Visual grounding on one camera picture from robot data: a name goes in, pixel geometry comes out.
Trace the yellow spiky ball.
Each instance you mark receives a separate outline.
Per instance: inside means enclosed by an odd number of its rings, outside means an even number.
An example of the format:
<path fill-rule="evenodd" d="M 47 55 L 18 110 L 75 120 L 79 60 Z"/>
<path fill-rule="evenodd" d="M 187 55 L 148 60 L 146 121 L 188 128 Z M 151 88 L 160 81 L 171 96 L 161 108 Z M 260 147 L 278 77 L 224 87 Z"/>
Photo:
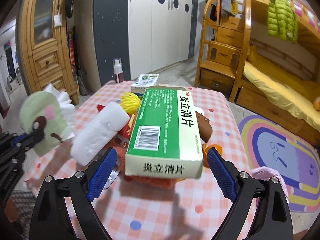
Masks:
<path fill-rule="evenodd" d="M 131 92 L 124 92 L 120 96 L 120 106 L 127 114 L 135 114 L 141 104 L 140 98 Z"/>

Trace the small green white carton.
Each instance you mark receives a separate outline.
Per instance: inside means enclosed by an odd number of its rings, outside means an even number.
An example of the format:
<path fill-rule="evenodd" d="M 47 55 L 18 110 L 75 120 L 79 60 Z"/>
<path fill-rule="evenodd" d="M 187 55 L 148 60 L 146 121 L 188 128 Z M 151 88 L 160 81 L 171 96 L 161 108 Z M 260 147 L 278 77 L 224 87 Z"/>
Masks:
<path fill-rule="evenodd" d="M 158 85 L 158 80 L 158 74 L 141 74 L 131 85 L 131 92 L 144 94 L 147 88 Z"/>

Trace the yellow bed sheet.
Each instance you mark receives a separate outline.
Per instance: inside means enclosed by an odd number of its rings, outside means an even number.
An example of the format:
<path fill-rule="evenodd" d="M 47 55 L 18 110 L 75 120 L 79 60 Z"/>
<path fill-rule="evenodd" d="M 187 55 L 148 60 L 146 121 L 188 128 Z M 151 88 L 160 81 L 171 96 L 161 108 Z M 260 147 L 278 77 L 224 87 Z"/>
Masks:
<path fill-rule="evenodd" d="M 280 81 L 272 74 L 266 74 L 248 61 L 244 66 L 244 76 L 275 106 L 289 112 L 295 118 L 304 120 L 319 131 L 319 111 L 314 109 L 311 100 L 294 90 L 289 84 Z"/>

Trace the white crumpled tissue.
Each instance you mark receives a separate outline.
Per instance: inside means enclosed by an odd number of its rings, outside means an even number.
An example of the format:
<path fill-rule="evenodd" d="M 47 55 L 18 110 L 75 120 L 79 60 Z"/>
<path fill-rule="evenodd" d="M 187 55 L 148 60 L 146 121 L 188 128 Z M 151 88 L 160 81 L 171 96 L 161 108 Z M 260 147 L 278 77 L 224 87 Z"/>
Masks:
<path fill-rule="evenodd" d="M 68 124 L 68 132 L 62 137 L 62 141 L 66 141 L 74 137 L 73 129 L 75 126 L 75 106 L 72 104 L 69 95 L 65 91 L 58 91 L 51 83 L 45 89 L 45 92 L 52 93 L 59 102 L 62 114 Z"/>

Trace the rainbow oval rug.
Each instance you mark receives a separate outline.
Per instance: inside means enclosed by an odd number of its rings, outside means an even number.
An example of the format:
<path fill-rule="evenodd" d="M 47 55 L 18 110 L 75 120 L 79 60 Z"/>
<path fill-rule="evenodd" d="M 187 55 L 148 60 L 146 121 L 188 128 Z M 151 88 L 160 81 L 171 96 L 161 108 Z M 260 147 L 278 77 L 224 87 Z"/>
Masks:
<path fill-rule="evenodd" d="M 287 188 L 289 208 L 319 210 L 319 156 L 308 142 L 259 115 L 245 117 L 239 131 L 251 168 L 279 172 Z"/>

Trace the white wardrobe with portholes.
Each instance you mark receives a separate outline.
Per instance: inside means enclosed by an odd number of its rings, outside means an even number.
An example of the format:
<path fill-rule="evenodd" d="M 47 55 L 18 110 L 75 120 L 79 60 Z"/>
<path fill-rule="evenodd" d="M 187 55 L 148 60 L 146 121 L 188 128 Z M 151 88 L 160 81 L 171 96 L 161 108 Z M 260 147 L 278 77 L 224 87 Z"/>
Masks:
<path fill-rule="evenodd" d="M 95 54 L 102 84 L 121 61 L 125 80 L 194 56 L 198 0 L 93 0 Z"/>

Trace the pink checkered tablecloth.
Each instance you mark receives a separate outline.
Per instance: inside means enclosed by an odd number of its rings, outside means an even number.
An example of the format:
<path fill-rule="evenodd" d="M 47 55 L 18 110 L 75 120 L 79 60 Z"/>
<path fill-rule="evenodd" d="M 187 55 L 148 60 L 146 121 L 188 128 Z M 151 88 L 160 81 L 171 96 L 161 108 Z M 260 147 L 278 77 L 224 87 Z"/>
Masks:
<path fill-rule="evenodd" d="M 75 134 L 95 118 L 98 104 L 119 102 L 132 83 L 110 81 L 85 101 L 76 111 Z M 209 145 L 221 146 L 224 159 L 249 173 L 239 129 L 224 95 L 193 87 L 186 90 L 210 120 L 213 132 Z M 34 161 L 23 179 L 33 194 L 38 194 L 48 175 L 68 178 L 85 169 L 70 157 L 71 145 L 65 142 Z M 204 167 L 199 180 L 179 181 L 170 190 L 139 183 L 121 173 L 92 204 L 113 239 L 211 239 L 232 203 L 223 196 L 211 170 Z"/>

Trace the lime green puffer jacket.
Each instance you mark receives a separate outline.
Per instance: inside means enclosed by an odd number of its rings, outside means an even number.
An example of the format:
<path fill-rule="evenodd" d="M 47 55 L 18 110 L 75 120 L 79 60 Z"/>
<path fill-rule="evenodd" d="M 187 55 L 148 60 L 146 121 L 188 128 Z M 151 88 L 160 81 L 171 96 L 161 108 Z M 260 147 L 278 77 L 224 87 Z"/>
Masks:
<path fill-rule="evenodd" d="M 288 0 L 270 0 L 267 9 L 268 36 L 297 43 L 298 20 Z"/>

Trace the white foam block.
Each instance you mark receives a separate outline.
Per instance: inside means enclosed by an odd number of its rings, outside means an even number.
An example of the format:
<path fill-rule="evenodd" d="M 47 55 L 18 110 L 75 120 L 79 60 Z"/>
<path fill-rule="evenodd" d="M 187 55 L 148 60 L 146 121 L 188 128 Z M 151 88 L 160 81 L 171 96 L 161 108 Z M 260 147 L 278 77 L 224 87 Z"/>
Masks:
<path fill-rule="evenodd" d="M 129 120 L 119 104 L 110 102 L 75 136 L 71 157 L 86 166 Z"/>

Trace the red Ultraman book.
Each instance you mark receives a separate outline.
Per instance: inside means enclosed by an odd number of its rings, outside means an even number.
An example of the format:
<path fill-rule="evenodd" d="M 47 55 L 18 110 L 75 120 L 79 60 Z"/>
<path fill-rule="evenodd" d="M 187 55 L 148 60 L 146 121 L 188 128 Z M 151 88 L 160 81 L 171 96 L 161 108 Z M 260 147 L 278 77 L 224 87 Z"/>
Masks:
<path fill-rule="evenodd" d="M 112 132 L 118 133 L 124 138 L 129 138 L 135 115 L 127 113 L 116 102 L 108 105 L 97 105 L 98 117 L 102 119 Z"/>

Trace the brown leather pouch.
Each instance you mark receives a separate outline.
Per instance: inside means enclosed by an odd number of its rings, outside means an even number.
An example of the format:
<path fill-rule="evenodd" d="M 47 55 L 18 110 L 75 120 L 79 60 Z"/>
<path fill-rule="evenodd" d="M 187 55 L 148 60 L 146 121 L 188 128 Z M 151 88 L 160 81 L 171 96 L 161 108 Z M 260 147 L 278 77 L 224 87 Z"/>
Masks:
<path fill-rule="evenodd" d="M 213 129 L 210 125 L 210 120 L 202 115 L 201 113 L 196 113 L 197 123 L 199 127 L 200 138 L 207 143 L 210 140 Z"/>

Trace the wooden bunk bed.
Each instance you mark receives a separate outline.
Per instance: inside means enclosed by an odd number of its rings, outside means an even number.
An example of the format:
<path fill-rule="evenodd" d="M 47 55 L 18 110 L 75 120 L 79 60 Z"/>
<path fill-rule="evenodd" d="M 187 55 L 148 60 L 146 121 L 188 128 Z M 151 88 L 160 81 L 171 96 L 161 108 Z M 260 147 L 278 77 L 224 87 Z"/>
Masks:
<path fill-rule="evenodd" d="M 279 124 L 311 145 L 319 146 L 319 131 L 304 120 L 271 103 L 244 76 L 248 61 L 272 74 L 313 102 L 319 111 L 319 21 L 299 0 L 288 0 L 298 20 L 296 44 L 268 36 L 267 9 L 270 0 L 244 0 L 244 49 L 240 57 L 230 100 Z"/>

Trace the green white medicine box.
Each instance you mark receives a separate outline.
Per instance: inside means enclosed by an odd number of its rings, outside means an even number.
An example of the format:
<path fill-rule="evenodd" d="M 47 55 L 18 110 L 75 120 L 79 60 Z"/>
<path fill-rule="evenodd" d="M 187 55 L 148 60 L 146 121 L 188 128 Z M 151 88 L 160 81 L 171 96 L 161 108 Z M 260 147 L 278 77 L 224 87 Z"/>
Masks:
<path fill-rule="evenodd" d="M 203 153 L 196 111 L 187 90 L 146 89 L 125 154 L 125 174 L 199 179 Z"/>

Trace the wooden stair drawers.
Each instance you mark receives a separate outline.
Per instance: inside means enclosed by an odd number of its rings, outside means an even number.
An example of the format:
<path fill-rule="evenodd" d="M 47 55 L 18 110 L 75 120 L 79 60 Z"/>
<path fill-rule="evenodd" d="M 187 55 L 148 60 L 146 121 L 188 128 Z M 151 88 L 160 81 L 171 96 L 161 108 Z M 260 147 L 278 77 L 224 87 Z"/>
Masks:
<path fill-rule="evenodd" d="M 194 85 L 229 96 L 244 44 L 245 15 L 238 2 L 238 14 L 223 17 L 221 0 L 205 0 L 200 50 Z"/>

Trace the green plush mitten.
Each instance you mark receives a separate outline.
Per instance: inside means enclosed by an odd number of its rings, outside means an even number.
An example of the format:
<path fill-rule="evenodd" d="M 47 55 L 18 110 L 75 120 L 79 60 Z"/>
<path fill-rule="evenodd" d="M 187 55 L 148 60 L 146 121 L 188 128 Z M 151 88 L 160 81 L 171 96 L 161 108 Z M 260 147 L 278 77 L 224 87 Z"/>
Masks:
<path fill-rule="evenodd" d="M 26 133 L 42 130 L 43 139 L 34 146 L 40 157 L 58 146 L 68 135 L 69 125 L 54 94 L 38 91 L 30 94 L 23 103 L 20 123 Z"/>

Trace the white spray bottle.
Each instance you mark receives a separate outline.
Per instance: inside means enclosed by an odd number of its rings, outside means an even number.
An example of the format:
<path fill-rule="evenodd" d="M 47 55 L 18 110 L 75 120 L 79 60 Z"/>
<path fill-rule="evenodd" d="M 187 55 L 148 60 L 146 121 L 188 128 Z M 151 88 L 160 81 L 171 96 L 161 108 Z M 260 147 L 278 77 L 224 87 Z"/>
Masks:
<path fill-rule="evenodd" d="M 113 59 L 113 71 L 114 79 L 116 83 L 121 83 L 124 81 L 123 68 L 121 63 L 121 58 Z"/>

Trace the silver pill blister pack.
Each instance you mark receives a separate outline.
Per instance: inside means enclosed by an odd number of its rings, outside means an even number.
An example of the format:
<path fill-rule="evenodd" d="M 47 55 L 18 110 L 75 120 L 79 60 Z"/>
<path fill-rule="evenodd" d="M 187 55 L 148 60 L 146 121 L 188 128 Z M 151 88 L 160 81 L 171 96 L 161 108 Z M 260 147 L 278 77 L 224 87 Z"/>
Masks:
<path fill-rule="evenodd" d="M 99 152 L 98 157 L 102 157 L 103 153 L 109 148 L 113 147 L 117 152 L 116 164 L 109 175 L 109 178 L 104 186 L 104 189 L 108 189 L 120 173 L 124 173 L 125 170 L 125 153 L 127 151 L 128 145 L 127 139 L 120 139 L 120 137 L 115 137 L 109 141 Z"/>

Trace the wooden glass-door cabinet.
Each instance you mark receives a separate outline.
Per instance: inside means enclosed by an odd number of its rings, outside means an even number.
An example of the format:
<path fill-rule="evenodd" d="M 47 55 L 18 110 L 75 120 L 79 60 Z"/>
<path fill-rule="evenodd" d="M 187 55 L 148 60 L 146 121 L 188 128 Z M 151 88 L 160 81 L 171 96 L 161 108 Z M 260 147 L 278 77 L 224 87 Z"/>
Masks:
<path fill-rule="evenodd" d="M 22 0 L 16 20 L 16 45 L 27 94 L 52 84 L 79 102 L 76 70 L 71 65 L 66 0 Z"/>

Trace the orange knitted glove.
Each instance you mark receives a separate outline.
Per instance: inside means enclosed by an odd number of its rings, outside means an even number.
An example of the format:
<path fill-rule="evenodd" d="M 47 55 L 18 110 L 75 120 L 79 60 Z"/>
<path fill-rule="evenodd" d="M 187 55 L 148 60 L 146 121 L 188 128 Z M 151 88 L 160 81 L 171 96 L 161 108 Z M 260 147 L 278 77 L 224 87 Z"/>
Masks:
<path fill-rule="evenodd" d="M 148 184 L 150 186 L 159 187 L 162 189 L 172 189 L 175 184 L 183 179 L 165 179 L 165 178 L 151 178 L 151 177 L 141 177 L 141 176 L 126 176 L 125 175 L 125 154 L 127 151 L 129 140 L 123 138 L 118 134 L 112 138 L 106 147 L 113 147 L 117 152 L 117 158 L 120 162 L 119 170 L 129 181 L 135 180 L 139 183 Z"/>

